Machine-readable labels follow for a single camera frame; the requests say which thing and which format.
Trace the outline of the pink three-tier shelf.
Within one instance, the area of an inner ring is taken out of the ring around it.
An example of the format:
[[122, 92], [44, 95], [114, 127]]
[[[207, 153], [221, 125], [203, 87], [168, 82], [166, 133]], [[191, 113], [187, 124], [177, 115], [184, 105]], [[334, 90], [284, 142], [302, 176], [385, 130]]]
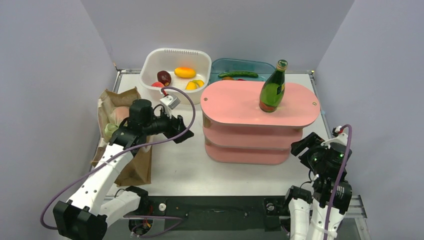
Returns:
[[291, 144], [321, 113], [316, 95], [307, 87], [287, 83], [274, 112], [260, 109], [263, 82], [223, 80], [201, 95], [206, 154], [232, 164], [279, 165], [289, 158]]

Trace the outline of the green plastic grocery bag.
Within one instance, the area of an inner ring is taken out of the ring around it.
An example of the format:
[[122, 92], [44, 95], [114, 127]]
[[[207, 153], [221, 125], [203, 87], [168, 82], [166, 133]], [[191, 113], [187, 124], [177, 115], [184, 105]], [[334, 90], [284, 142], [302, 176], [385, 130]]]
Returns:
[[106, 124], [103, 127], [104, 138], [109, 140], [118, 129], [124, 119], [129, 117], [128, 106], [113, 107], [106, 116]]

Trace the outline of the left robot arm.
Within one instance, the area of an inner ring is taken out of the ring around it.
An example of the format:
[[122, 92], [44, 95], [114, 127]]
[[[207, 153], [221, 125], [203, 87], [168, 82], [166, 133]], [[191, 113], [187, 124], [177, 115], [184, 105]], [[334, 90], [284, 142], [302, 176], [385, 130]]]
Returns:
[[149, 210], [148, 192], [127, 187], [121, 195], [104, 203], [112, 185], [140, 148], [151, 146], [148, 137], [163, 134], [176, 144], [194, 136], [181, 115], [171, 111], [180, 101], [171, 95], [160, 100], [160, 114], [150, 100], [136, 99], [129, 116], [113, 131], [101, 160], [81, 187], [66, 201], [58, 201], [52, 212], [61, 236], [71, 240], [101, 240], [107, 229], [124, 215], [143, 215]]

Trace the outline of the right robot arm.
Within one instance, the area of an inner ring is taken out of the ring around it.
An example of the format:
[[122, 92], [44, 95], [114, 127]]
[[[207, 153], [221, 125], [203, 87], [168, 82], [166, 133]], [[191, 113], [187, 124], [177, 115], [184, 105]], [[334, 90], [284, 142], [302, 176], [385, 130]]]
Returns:
[[345, 177], [351, 137], [340, 127], [332, 135], [324, 140], [312, 132], [291, 144], [290, 153], [313, 174], [311, 191], [293, 185], [282, 201], [291, 240], [334, 240], [348, 212], [353, 193]]

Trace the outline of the pink peach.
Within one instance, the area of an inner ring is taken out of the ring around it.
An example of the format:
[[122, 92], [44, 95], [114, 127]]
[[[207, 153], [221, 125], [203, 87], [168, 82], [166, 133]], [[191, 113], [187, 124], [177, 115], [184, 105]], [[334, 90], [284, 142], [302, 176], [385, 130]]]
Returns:
[[151, 84], [152, 87], [156, 87], [156, 88], [163, 88], [165, 87], [165, 85], [163, 83], [161, 83], [160, 81], [156, 81], [154, 83]]

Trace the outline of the dark red fruit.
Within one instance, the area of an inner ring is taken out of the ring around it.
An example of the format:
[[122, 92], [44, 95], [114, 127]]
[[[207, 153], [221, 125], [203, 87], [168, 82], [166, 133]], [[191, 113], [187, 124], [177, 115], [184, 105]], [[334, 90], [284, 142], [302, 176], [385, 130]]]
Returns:
[[169, 72], [161, 70], [156, 74], [157, 81], [162, 83], [165, 87], [169, 86], [172, 82], [172, 77]]

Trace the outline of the yellow orange mango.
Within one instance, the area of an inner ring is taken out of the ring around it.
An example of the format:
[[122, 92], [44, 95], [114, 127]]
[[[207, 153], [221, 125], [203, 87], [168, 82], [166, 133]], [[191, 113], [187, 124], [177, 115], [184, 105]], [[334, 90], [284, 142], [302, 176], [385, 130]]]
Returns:
[[197, 75], [197, 72], [189, 67], [177, 67], [174, 74], [179, 78], [191, 79]]

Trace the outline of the brown paper tote bag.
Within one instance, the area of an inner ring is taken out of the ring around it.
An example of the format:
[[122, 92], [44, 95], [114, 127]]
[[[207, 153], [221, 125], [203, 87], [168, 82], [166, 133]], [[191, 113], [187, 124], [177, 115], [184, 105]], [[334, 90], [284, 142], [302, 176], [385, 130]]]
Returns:
[[[112, 137], [109, 140], [106, 140], [104, 137], [104, 126], [107, 122], [107, 115], [109, 114], [109, 111], [113, 107], [126, 106], [129, 107], [130, 116], [130, 106], [135, 100], [140, 98], [141, 95], [136, 87], [122, 93], [115, 93], [106, 89], [100, 95], [97, 101], [97, 119], [100, 130], [100, 140], [94, 158], [91, 161], [91, 165], [93, 167], [110, 158], [109, 155], [105, 157], [103, 156], [106, 147], [110, 144], [110, 141], [122, 146], [124, 149], [140, 144], [136, 139], [134, 139], [136, 134], [130, 133], [127, 130], [119, 129], [117, 133], [112, 134]], [[126, 118], [122, 121], [122, 123], [119, 126], [122, 125], [124, 128], [127, 127]], [[114, 183], [119, 187], [150, 184], [152, 163], [151, 146], [132, 150], [130, 154], [132, 155], [131, 161], [123, 168]]]

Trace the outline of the green glass bottle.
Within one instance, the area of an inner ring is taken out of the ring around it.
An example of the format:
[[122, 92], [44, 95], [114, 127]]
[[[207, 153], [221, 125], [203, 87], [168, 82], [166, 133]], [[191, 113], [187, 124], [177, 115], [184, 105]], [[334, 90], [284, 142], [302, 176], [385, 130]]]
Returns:
[[259, 95], [259, 107], [267, 113], [274, 112], [282, 102], [285, 93], [285, 71], [288, 62], [280, 59], [273, 74], [265, 81]]

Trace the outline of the brown potato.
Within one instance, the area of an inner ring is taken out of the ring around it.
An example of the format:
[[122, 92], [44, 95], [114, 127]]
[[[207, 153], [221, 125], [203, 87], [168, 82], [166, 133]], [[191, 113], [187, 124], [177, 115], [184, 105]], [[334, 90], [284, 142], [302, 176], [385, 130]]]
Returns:
[[234, 81], [234, 78], [232, 78], [232, 77], [229, 77], [229, 76], [227, 76], [227, 77], [223, 77], [221, 80], [225, 80], [225, 81]]

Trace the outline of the teal plastic tray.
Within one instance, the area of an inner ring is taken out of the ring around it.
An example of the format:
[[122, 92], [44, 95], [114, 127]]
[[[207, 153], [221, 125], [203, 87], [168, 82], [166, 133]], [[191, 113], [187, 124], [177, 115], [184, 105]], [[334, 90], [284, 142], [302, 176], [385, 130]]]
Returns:
[[211, 72], [208, 84], [220, 81], [222, 73], [229, 72], [252, 72], [258, 74], [258, 77], [252, 76], [232, 76], [234, 80], [265, 82], [275, 71], [275, 66], [266, 62], [243, 60], [234, 58], [219, 58], [212, 62]]

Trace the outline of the white plastic basin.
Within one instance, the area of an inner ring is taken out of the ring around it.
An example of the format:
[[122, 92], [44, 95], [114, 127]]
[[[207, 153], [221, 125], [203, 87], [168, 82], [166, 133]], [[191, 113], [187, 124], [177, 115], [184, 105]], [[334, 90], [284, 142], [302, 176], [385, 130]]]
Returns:
[[199, 104], [209, 83], [211, 69], [212, 60], [203, 51], [158, 48], [146, 57], [139, 81], [155, 101], [163, 96], [159, 86], [161, 82], [164, 86], [183, 91], [194, 104]]

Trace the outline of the green cucumber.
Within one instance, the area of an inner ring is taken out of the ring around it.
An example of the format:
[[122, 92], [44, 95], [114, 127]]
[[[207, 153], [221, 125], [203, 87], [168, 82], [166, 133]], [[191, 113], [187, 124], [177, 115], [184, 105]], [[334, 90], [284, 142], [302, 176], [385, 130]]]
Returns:
[[218, 78], [248, 77], [258, 78], [259, 75], [251, 71], [230, 71], [218, 74]]

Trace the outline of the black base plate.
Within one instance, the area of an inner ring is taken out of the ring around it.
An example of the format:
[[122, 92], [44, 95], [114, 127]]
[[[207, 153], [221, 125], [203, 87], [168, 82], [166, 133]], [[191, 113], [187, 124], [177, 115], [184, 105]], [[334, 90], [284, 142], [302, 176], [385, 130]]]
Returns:
[[281, 196], [150, 196], [130, 213], [128, 228], [148, 236], [160, 223], [169, 231], [274, 232], [291, 229]]

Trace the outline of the aluminium table rail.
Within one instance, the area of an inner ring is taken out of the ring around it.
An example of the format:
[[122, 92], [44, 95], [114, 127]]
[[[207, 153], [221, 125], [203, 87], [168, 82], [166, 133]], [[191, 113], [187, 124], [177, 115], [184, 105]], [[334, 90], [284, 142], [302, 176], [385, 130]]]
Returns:
[[112, 88], [114, 93], [122, 93], [133, 88], [142, 87], [139, 79], [140, 69], [120, 69], [117, 71]]

